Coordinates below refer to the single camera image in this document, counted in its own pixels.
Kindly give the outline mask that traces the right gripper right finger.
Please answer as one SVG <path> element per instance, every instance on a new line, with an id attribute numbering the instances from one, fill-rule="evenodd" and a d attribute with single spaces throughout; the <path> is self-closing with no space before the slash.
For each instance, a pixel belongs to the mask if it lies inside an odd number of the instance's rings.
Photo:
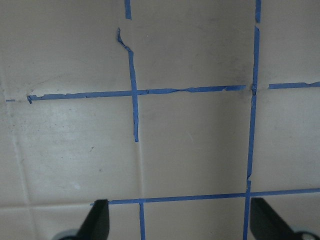
<path id="1" fill-rule="evenodd" d="M 295 232 L 263 198 L 251 199 L 249 220 L 256 240 L 297 240 Z"/>

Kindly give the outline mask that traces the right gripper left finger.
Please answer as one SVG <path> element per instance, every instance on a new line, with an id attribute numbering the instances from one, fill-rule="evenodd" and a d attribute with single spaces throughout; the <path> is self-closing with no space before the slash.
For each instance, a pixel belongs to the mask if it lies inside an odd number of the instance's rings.
<path id="1" fill-rule="evenodd" d="M 96 200 L 77 232 L 80 240 L 106 240 L 110 232 L 109 201 Z"/>

